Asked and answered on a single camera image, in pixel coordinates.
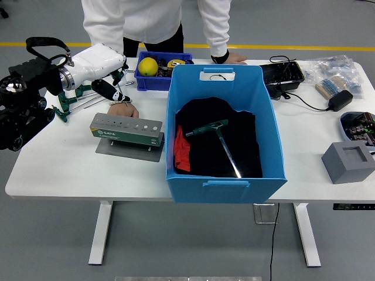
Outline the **person's left hand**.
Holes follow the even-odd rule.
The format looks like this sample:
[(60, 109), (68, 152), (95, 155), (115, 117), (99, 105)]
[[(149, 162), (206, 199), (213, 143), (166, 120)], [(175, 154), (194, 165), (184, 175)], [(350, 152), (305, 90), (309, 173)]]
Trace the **person's left hand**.
[(227, 51), (227, 53), (221, 57), (212, 56), (212, 60), (216, 64), (246, 64), (247, 59), (248, 57), (243, 54), (233, 53), (229, 51)]

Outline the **person's right hand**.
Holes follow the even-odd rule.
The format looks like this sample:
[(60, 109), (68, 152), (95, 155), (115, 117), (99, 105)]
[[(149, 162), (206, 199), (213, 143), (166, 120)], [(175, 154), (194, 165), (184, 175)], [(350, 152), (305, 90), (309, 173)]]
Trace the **person's right hand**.
[(119, 103), (119, 104), (110, 105), (110, 108), (107, 114), (133, 117), (133, 118), (139, 117), (139, 111), (131, 103)]

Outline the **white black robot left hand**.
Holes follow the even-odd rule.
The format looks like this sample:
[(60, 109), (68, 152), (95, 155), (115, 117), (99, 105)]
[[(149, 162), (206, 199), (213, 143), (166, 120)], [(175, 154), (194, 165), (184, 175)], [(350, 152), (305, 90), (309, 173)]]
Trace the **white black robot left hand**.
[(127, 70), (126, 57), (114, 49), (95, 44), (76, 54), (60, 71), (63, 88), (75, 90), (83, 82), (91, 82), (91, 89), (102, 97), (116, 102), (130, 98), (115, 88)]

